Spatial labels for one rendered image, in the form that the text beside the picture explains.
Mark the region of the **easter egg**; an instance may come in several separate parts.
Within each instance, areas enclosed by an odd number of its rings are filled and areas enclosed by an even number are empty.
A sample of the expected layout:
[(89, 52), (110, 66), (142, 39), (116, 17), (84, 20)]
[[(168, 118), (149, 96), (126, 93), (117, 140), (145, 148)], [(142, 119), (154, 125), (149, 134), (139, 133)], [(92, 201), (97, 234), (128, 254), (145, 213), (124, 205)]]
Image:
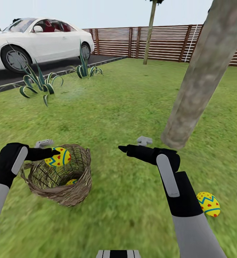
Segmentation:
[(200, 192), (197, 194), (197, 199), (202, 210), (212, 217), (217, 217), (220, 214), (220, 205), (216, 197), (208, 192)]
[(71, 180), (67, 181), (65, 184), (66, 185), (72, 185), (72, 184), (76, 183), (77, 181), (78, 181), (78, 179), (74, 178), (74, 179), (71, 179)]
[(61, 154), (54, 155), (48, 159), (44, 159), (45, 163), (50, 167), (62, 167), (68, 164), (72, 160), (71, 153), (62, 147), (52, 147), (52, 150), (57, 150)]

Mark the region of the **wicker basket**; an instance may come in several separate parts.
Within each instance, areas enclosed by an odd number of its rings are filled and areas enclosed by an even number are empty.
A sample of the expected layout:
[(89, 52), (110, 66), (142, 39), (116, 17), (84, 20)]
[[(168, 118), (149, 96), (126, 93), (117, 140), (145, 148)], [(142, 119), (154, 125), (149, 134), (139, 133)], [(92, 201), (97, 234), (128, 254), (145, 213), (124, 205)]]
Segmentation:
[[(74, 156), (73, 161), (77, 167), (69, 161), (67, 165), (70, 166), (70, 172), (61, 176), (56, 170), (57, 167), (49, 167), (43, 159), (34, 161), (31, 164), (23, 164), (20, 168), (20, 177), (25, 180), (25, 183), (28, 183), (31, 192), (34, 192), (36, 196), (53, 200), (62, 207), (74, 207), (81, 204), (87, 198), (92, 188), (90, 148), (85, 150), (78, 144), (63, 144), (60, 147), (69, 149), (68, 151)], [(77, 154), (80, 156), (77, 156)], [(24, 170), (29, 168), (31, 168), (30, 174), (26, 178)], [(78, 170), (75, 170), (76, 168)], [(79, 170), (80, 168), (81, 170)], [(55, 176), (58, 176), (59, 182), (54, 180), (53, 172)], [(71, 180), (73, 177), (78, 179), (76, 183), (72, 185), (65, 185), (63, 183), (65, 180)], [(51, 184), (48, 179), (52, 181)]]

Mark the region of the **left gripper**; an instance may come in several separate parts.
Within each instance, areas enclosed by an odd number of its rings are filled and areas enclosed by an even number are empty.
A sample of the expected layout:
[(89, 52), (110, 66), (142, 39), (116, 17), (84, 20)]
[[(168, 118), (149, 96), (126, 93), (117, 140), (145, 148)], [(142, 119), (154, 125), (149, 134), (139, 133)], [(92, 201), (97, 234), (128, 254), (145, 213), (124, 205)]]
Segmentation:
[(38, 161), (38, 160), (43, 160), (43, 159), (48, 159), (50, 157), (53, 157), (54, 155), (61, 154), (57, 150), (52, 150), (52, 148), (46, 148), (46, 149), (39, 149), (39, 148), (34, 148), (37, 151), (37, 154), (34, 159), (31, 161)]

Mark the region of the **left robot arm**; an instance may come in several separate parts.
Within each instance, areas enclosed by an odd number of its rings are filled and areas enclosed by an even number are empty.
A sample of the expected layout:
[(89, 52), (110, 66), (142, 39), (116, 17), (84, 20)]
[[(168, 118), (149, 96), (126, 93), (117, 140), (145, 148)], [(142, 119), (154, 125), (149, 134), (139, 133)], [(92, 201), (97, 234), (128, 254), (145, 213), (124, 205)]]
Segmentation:
[(34, 148), (26, 144), (9, 143), (0, 151), (0, 213), (8, 195), (14, 177), (17, 176), (25, 160), (38, 161), (61, 154), (44, 146), (54, 144), (52, 139), (38, 141)]

